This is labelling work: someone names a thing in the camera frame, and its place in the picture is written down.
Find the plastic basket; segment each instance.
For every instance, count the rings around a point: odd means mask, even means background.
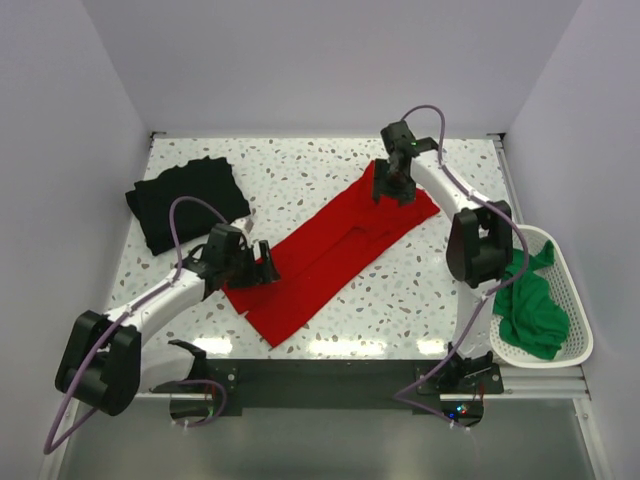
[[[555,248],[554,265],[537,270],[536,274],[549,282],[551,298],[569,315],[569,337],[553,360],[542,360],[502,341],[499,333],[502,317],[494,315],[490,329],[491,347],[500,358],[516,367],[561,368],[579,365],[591,355],[593,334],[567,263],[560,251],[560,247],[551,235],[537,227],[529,225],[520,225],[519,227],[527,239],[529,252],[532,255],[539,253],[547,240],[553,242]],[[513,247],[522,248],[520,240],[515,234],[513,236]]]

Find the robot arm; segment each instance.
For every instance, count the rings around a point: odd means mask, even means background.
[[[262,260],[256,262],[241,230],[215,226],[199,258],[192,251],[165,279],[138,298],[105,314],[87,311],[76,320],[55,385],[66,393],[80,365],[97,339],[118,318],[127,315],[107,345],[81,374],[73,396],[109,415],[118,415],[138,391],[187,378],[204,360],[204,352],[181,341],[144,349],[147,341],[184,310],[205,300],[227,284],[230,288],[279,280],[266,241],[259,243]]]
[[[395,198],[402,204],[415,199],[416,184],[421,185],[440,205],[451,220],[447,245],[447,265],[458,280],[458,321],[456,342],[471,317],[477,302],[496,287],[513,257],[510,226],[488,208],[479,206],[471,196],[511,217],[505,201],[491,202],[478,193],[451,167],[448,175],[438,161],[438,144],[432,138],[416,139],[406,122],[392,123],[381,131],[388,159],[375,164],[373,198],[380,195]],[[458,180],[458,185],[451,176]],[[473,329],[459,350],[465,355],[483,355],[489,348],[489,323],[493,312],[493,296],[486,299]]]

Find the speckled table surface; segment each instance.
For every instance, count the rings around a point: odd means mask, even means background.
[[[450,164],[479,191],[508,198],[492,141],[447,140],[445,149]],[[227,157],[252,208],[251,238],[275,245],[384,154],[379,139],[366,138],[156,139],[144,178],[194,158]],[[444,257],[449,229],[441,212],[407,233],[277,348],[235,313],[222,292],[173,319],[149,345],[179,338],[210,357],[253,359],[442,358],[457,310],[456,282]],[[133,219],[110,307],[153,286],[174,262],[173,251],[151,255]]]

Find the purple cable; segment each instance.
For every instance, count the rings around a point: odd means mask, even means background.
[[[173,277],[174,281],[177,280],[180,277],[180,273],[182,273],[182,252],[180,251],[180,248],[179,248],[180,242],[178,241],[178,232],[176,230],[175,211],[178,204],[185,201],[198,203],[203,207],[211,210],[211,212],[216,217],[218,217],[222,223],[229,223],[227,222],[227,219],[224,218],[219,211],[217,211],[215,208],[213,208],[204,200],[200,200],[199,198],[184,196],[184,197],[178,197],[173,201],[173,203],[171,204],[171,207],[169,208],[169,227],[171,229],[171,237],[173,238],[173,244],[176,246],[176,254],[178,255],[178,264],[176,266],[176,274]]]
[[[203,200],[200,200],[199,198],[185,196],[185,197],[178,197],[173,201],[173,203],[171,204],[171,207],[169,208],[169,227],[170,227],[170,230],[171,230],[171,237],[173,238],[173,243],[174,243],[174,245],[176,247],[176,253],[177,253],[177,256],[178,256],[178,263],[176,265],[176,274],[173,276],[173,279],[172,279],[171,282],[163,283],[158,288],[156,288],[155,290],[149,292],[147,295],[145,295],[142,298],[140,298],[137,302],[133,303],[131,305],[130,309],[128,311],[125,311],[122,315],[120,315],[109,326],[109,328],[107,328],[105,330],[105,332],[100,336],[100,338],[98,338],[96,343],[91,347],[91,349],[87,353],[87,356],[84,358],[84,360],[80,364],[80,367],[78,368],[78,371],[74,375],[73,380],[71,380],[71,384],[69,385],[69,388],[67,389],[67,392],[65,393],[64,398],[62,399],[62,403],[60,404],[60,408],[58,408],[58,412],[56,413],[56,416],[53,419],[53,423],[51,425],[51,429],[49,430],[49,433],[47,434],[47,438],[46,438],[46,440],[44,442],[43,451],[44,451],[45,455],[49,455],[51,452],[53,452],[55,449],[57,449],[60,445],[62,445],[62,443],[64,443],[64,441],[67,438],[69,438],[73,434],[73,432],[75,432],[78,428],[80,428],[80,426],[84,422],[89,420],[89,418],[91,418],[91,416],[98,411],[97,408],[92,408],[87,413],[85,413],[80,418],[80,420],[76,421],[71,427],[69,427],[69,429],[66,432],[64,432],[62,435],[60,435],[60,437],[57,440],[55,440],[55,441],[53,440],[53,438],[55,437],[56,433],[58,432],[58,428],[60,428],[60,423],[62,422],[62,417],[64,417],[64,412],[69,407],[69,403],[71,403],[71,399],[73,398],[73,394],[75,393],[76,389],[78,388],[78,384],[80,383],[80,379],[82,378],[84,373],[87,371],[87,368],[89,368],[89,364],[91,363],[91,361],[94,359],[94,357],[98,353],[98,350],[100,348],[102,348],[102,346],[107,342],[107,340],[109,339],[109,337],[111,337],[111,335],[115,332],[115,330],[127,318],[129,318],[129,316],[131,316],[131,314],[133,312],[135,312],[138,308],[140,308],[142,305],[147,303],[149,300],[151,300],[155,296],[159,295],[160,293],[164,292],[166,289],[170,288],[172,283],[175,282],[176,280],[178,280],[178,278],[180,278],[180,273],[182,272],[182,252],[180,251],[180,241],[178,240],[178,232],[176,231],[174,215],[175,215],[176,206],[179,203],[184,202],[184,201],[190,201],[190,202],[198,203],[198,204],[202,205],[203,207],[206,207],[209,210],[211,210],[222,222],[228,223],[227,220],[220,214],[220,212],[218,212],[211,205],[209,205],[208,203],[204,202]],[[213,415],[209,421],[204,421],[204,422],[198,424],[198,426],[206,425],[207,423],[210,423],[211,421],[213,421],[215,418],[217,418],[222,413],[222,410],[224,409],[224,406],[226,405],[226,402],[227,402],[227,392],[225,391],[225,389],[224,389],[224,387],[222,385],[214,382],[213,380],[185,380],[185,382],[189,382],[189,383],[184,383],[185,385],[194,384],[194,383],[213,384],[218,390],[220,390],[220,392],[222,392],[222,405],[218,409],[218,412],[216,412],[216,414]]]
[[[453,175],[453,173],[451,173],[451,170],[449,170],[447,165],[444,163],[444,160],[443,160],[443,144],[444,144],[444,133],[445,133],[446,123],[445,123],[445,118],[444,118],[444,112],[440,108],[436,107],[435,105],[418,105],[417,107],[413,107],[411,110],[409,110],[407,113],[405,113],[402,116],[401,120],[405,120],[410,114],[412,114],[416,110],[421,110],[421,109],[433,110],[440,116],[440,137],[438,139],[438,166],[442,169],[442,171],[445,173],[445,175],[447,175],[449,180],[451,180],[451,182],[465,196],[467,196],[470,200],[473,200],[477,204],[482,205],[483,207],[487,208],[488,210],[490,210],[494,214],[498,215],[502,220],[507,222],[507,224],[515,232],[515,234],[518,237],[518,239],[520,239],[520,243],[522,244],[522,251],[523,251],[523,254],[524,254],[524,263],[522,265],[522,268],[518,271],[518,273],[516,273],[513,277],[511,277],[510,279],[506,280],[505,282],[500,283],[496,287],[490,288],[489,290],[487,290],[486,295],[476,305],[476,308],[474,309],[473,314],[471,315],[471,318],[469,319],[469,323],[467,323],[467,326],[462,331],[462,334],[460,335],[460,338],[455,343],[455,345],[453,346],[451,351],[447,354],[447,356],[444,357],[440,361],[440,363],[438,363],[433,369],[431,369],[425,376],[419,378],[417,381],[413,382],[411,385],[406,386],[405,388],[403,388],[402,390],[400,390],[399,392],[397,392],[393,396],[394,400],[397,400],[399,402],[403,402],[403,403],[405,403],[407,405],[410,405],[412,407],[415,407],[415,408],[420,408],[422,410],[426,410],[427,412],[429,412],[429,413],[431,413],[431,414],[433,414],[433,415],[435,415],[435,416],[437,416],[439,418],[442,418],[443,420],[446,420],[447,422],[452,423],[456,427],[464,428],[464,425],[462,425],[461,423],[456,422],[454,420],[451,420],[449,417],[445,416],[442,412],[439,412],[438,410],[435,410],[434,408],[431,408],[428,405],[423,405],[422,403],[415,402],[413,400],[409,400],[407,398],[404,398],[403,395],[406,395],[407,393],[411,392],[413,389],[418,388],[420,385],[423,385],[424,383],[426,383],[431,377],[433,377],[436,373],[438,373],[442,369],[442,367],[444,367],[447,364],[447,362],[449,360],[451,360],[451,358],[456,354],[456,352],[460,348],[460,345],[462,345],[462,342],[464,341],[466,336],[471,331],[471,327],[473,327],[473,324],[475,323],[476,319],[478,318],[478,315],[480,314],[480,310],[482,310],[482,307],[484,306],[484,304],[487,303],[487,298],[488,297],[490,297],[491,295],[496,293],[498,290],[502,290],[503,288],[507,288],[509,285],[512,285],[520,277],[522,277],[522,275],[524,275],[524,273],[527,271],[527,268],[529,266],[529,247],[527,245],[527,241],[526,241],[526,239],[524,237],[524,234],[522,233],[522,231],[520,231],[520,229],[518,228],[516,223],[513,220],[511,220],[511,218],[509,218],[508,215],[504,214],[502,211],[498,210],[496,207],[494,207],[490,203],[487,203],[484,200],[482,200],[482,199],[476,197],[475,195],[471,194],[471,192],[469,192],[469,190],[467,190],[465,188],[465,186],[455,177],[455,175]]]

